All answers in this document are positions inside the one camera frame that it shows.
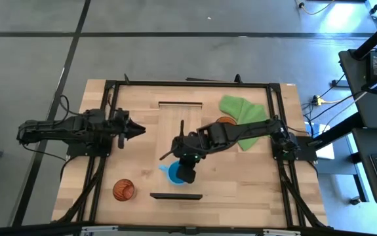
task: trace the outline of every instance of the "blue bowl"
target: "blue bowl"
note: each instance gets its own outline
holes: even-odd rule
[[[179,161],[175,161],[169,167],[161,165],[161,166],[159,166],[159,169],[163,170],[167,174],[167,178],[168,178],[169,182],[171,182],[172,184],[175,184],[175,185],[182,185],[185,182],[176,177],[176,171],[178,170],[179,166],[180,166]]]

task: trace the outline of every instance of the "metal bracket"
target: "metal bracket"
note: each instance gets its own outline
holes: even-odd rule
[[[104,90],[109,90],[109,89],[112,89],[115,85],[115,81],[106,81],[105,82],[105,86],[104,86]]]
[[[82,227],[82,233],[118,231],[118,226],[89,226]]]
[[[265,236],[300,236],[299,231],[279,230],[279,229],[264,229]]]
[[[233,82],[238,83],[238,85],[243,84],[241,76],[239,74],[236,74],[235,80]]]
[[[186,227],[185,234],[186,235],[196,235],[199,234],[200,231],[197,227]]]
[[[269,83],[268,85],[275,92],[281,92],[281,88],[280,88],[280,84],[279,83]]]
[[[127,74],[124,73],[124,80],[126,85],[130,85],[130,79],[127,77]]]

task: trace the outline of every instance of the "orange bowl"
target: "orange bowl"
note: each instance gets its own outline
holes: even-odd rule
[[[131,199],[136,193],[134,184],[128,179],[119,180],[114,184],[112,194],[118,201],[127,201]]]
[[[232,119],[231,117],[221,117],[219,119],[217,119],[218,123],[229,123],[229,124],[233,124],[233,125],[236,125],[236,121],[234,119]]]

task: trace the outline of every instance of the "wire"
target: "wire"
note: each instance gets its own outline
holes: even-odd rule
[[[338,82],[340,82],[343,78],[344,78],[344,76],[345,76],[345,74],[343,74],[342,76],[341,76],[341,78],[337,81],[337,83]],[[334,88],[335,86],[331,86],[327,91],[325,91],[322,95],[320,95],[320,98],[322,98],[324,95],[326,95],[327,94],[327,92],[329,92],[332,88]]]
[[[339,101],[338,103],[336,103],[336,104],[330,106],[329,108],[325,109],[323,112],[321,112],[320,114],[318,114],[316,117],[314,117],[313,119],[311,119],[311,121],[313,121],[314,119],[320,117],[322,114],[324,114],[324,113],[327,112],[328,110],[332,109],[334,106],[337,106],[338,104],[341,104],[342,102],[344,102],[344,101],[347,100],[348,98],[351,98],[352,96],[355,96],[355,95],[357,95],[357,94],[359,94],[359,93],[361,93],[361,92],[362,92],[362,91],[356,92],[355,94],[352,94],[352,95],[350,95],[350,96],[344,98],[343,100]]]
[[[314,15],[314,14],[318,14],[320,13],[321,11],[325,10],[327,7],[329,7],[329,5],[331,5],[333,2],[335,2],[335,0],[332,0],[330,3],[328,3],[325,7],[323,7],[321,10],[318,10],[317,12],[314,12],[314,13],[310,13],[308,12],[308,10],[305,8],[305,3],[303,2],[299,2],[299,0],[296,0],[296,3],[298,4],[298,7],[300,9],[302,9],[304,12],[306,12],[306,14],[309,14],[309,15]]]
[[[66,99],[67,108],[64,107],[64,104],[63,104],[63,102],[62,102],[62,98]],[[64,119],[66,119],[66,117],[67,117],[67,115],[68,115],[69,113],[70,113],[70,114],[74,114],[74,115],[81,115],[81,114],[79,114],[79,113],[77,113],[77,112],[70,111],[70,109],[69,109],[69,105],[70,105],[70,103],[69,103],[69,98],[68,98],[66,95],[63,95],[63,94],[60,95],[60,106],[66,111],[66,116],[65,116]]]
[[[296,132],[303,132],[303,133],[309,134],[308,131],[301,131],[301,130],[297,130],[297,129],[292,128],[292,127],[287,127],[287,128],[289,128],[289,129],[291,129],[291,130],[294,130],[294,131],[296,131]]]
[[[60,181],[62,180],[62,178],[63,178],[63,171],[64,171],[64,167],[66,167],[66,165],[71,161],[71,160],[73,160],[73,159],[75,159],[75,157],[70,157],[70,159],[68,159],[64,164],[63,164],[63,166],[62,166],[62,169],[61,169],[61,171],[60,171]]]
[[[63,103],[62,103],[62,98],[65,98],[66,99],[66,105],[67,105],[67,108],[64,107]],[[57,122],[53,122],[53,124],[44,124],[44,125],[38,125],[40,127],[47,127],[47,126],[54,126],[54,125],[59,125],[61,123],[63,123],[66,118],[68,117],[69,113],[71,114],[74,114],[74,115],[80,115],[78,113],[75,113],[75,112],[72,112],[69,110],[69,99],[66,95],[60,95],[60,106],[66,111],[66,114],[64,115],[63,119],[61,121],[57,121]],[[24,127],[22,127],[18,132],[21,132],[22,130],[24,130],[25,128],[30,128],[30,127],[34,127],[35,125],[26,125]]]
[[[311,137],[313,138],[313,126],[312,126],[312,122],[311,122],[311,120],[309,119],[308,116],[304,115],[304,117],[308,120],[308,124],[311,127]]]
[[[328,121],[328,123],[325,125],[324,129],[322,130],[321,133],[324,133],[325,129],[328,127],[328,125],[330,124],[330,122],[335,118],[337,117],[339,114],[341,114],[343,111],[345,111],[347,108],[351,107],[351,105],[353,105],[354,103],[356,103],[357,101],[360,100],[360,98],[362,98],[367,92],[364,92],[362,95],[360,95],[358,98],[356,98],[352,103],[350,103],[350,105],[346,106],[343,110],[341,110],[340,112],[338,112],[333,118],[331,118],[330,121]]]
[[[316,167],[314,164],[312,164],[311,161],[306,161],[306,162],[308,162],[309,165],[311,165],[311,166],[313,167],[313,169],[315,169],[315,172],[317,173],[317,176],[318,176],[318,170],[317,170],[317,167]]]
[[[49,156],[52,156],[52,157],[58,158],[58,159],[60,159],[60,160],[66,161],[64,158],[59,157],[59,156],[57,156],[57,155],[49,154],[49,153],[46,153],[46,152],[44,152],[44,151],[37,151],[37,150],[32,150],[32,149],[30,149],[30,148],[27,148],[27,147],[25,146],[25,144],[22,144],[22,147],[24,147],[24,148],[25,148],[26,150],[28,150],[28,151],[33,151],[33,152],[36,152],[36,153],[41,153],[41,154],[44,154],[44,155],[49,155]]]

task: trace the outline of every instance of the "black cable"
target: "black cable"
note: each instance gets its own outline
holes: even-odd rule
[[[344,78],[344,76],[345,76],[345,74],[343,74],[342,76],[341,76],[341,78],[337,81],[337,83],[338,82],[340,82],[343,78]],[[322,96],[324,96],[324,95],[326,95],[327,94],[327,92],[329,92],[332,88],[334,88],[335,86],[331,86],[327,91],[325,91],[322,95],[320,95],[320,98],[322,98]]]
[[[62,103],[62,98],[66,99],[67,108],[64,107],[64,105]],[[47,126],[52,126],[52,125],[59,125],[59,124],[63,123],[66,120],[66,118],[68,117],[69,113],[78,114],[78,113],[74,113],[74,112],[72,112],[72,111],[69,110],[69,99],[65,95],[63,95],[63,94],[60,95],[60,106],[66,111],[66,114],[64,115],[64,117],[63,117],[63,119],[61,121],[53,122],[53,124],[45,124],[45,125],[38,125],[38,126],[40,126],[40,127],[47,127]],[[25,128],[29,128],[29,127],[34,127],[34,125],[24,126],[18,132],[21,132]]]
[[[36,153],[41,153],[41,154],[44,154],[44,155],[49,155],[49,156],[52,156],[52,157],[55,157],[55,158],[61,159],[61,160],[63,160],[63,161],[66,161],[64,158],[59,157],[59,156],[57,156],[57,155],[49,154],[49,153],[46,153],[46,152],[44,152],[44,151],[37,151],[37,150],[32,150],[32,149],[30,149],[30,148],[27,148],[27,147],[25,146],[25,144],[22,144],[22,147],[24,147],[24,148],[25,148],[26,150],[28,150],[28,151],[33,151],[33,152],[36,152]]]
[[[71,161],[71,160],[73,160],[73,159],[75,159],[75,157],[70,157],[70,159],[68,159],[64,164],[63,164],[63,166],[62,166],[62,169],[61,169],[61,171],[60,171],[60,181],[62,181],[62,178],[63,178],[63,171],[64,171],[64,167],[66,167],[66,165]]]
[[[318,176],[318,170],[317,170],[317,168],[315,167],[315,165],[314,165],[314,164],[312,164],[312,162],[311,162],[311,161],[306,161],[306,162],[308,162],[308,163],[309,163],[309,165],[311,165],[311,166],[313,167],[313,169],[315,170],[315,172],[317,173],[317,176]]]
[[[66,104],[68,105],[67,108],[64,107],[64,104],[62,102],[62,98],[66,99]],[[74,112],[74,111],[70,111],[70,107],[69,107],[69,98],[66,96],[66,95],[60,95],[60,106],[66,111],[66,114],[74,114],[74,115],[81,115],[77,112]]]
[[[308,120],[308,124],[311,127],[311,137],[313,138],[313,126],[312,126],[312,122],[311,122],[311,120],[309,119],[308,116],[304,115],[304,117]]]
[[[295,128],[292,128],[292,127],[287,127],[287,128],[289,128],[289,129],[291,129],[291,130],[294,130],[294,131],[296,131],[296,132],[304,132],[304,133],[308,134],[308,132],[307,132],[307,131],[301,131],[301,130],[297,130],[297,129],[295,129]]]
[[[361,93],[361,92],[362,92],[362,91],[356,92],[356,93],[354,93],[354,94],[352,94],[352,95],[350,95],[350,96],[344,98],[343,100],[341,100],[341,101],[337,102],[336,104],[330,106],[329,108],[325,109],[323,112],[321,112],[320,114],[318,114],[318,115],[317,115],[316,117],[314,117],[313,119],[310,119],[310,121],[313,121],[314,119],[320,117],[322,114],[324,114],[324,113],[325,113],[326,111],[328,111],[329,109],[333,108],[334,106],[337,106],[338,104],[344,102],[344,101],[347,100],[348,98],[351,98],[352,96],[355,96],[355,95],[357,95],[357,94],[359,94],[359,93]]]
[[[306,113],[306,114],[304,114],[304,115],[309,115],[309,117],[310,117],[310,116],[311,116],[311,113],[312,113],[312,111],[313,111],[313,104],[310,104],[310,105],[308,106],[308,108],[309,108],[309,112]]]

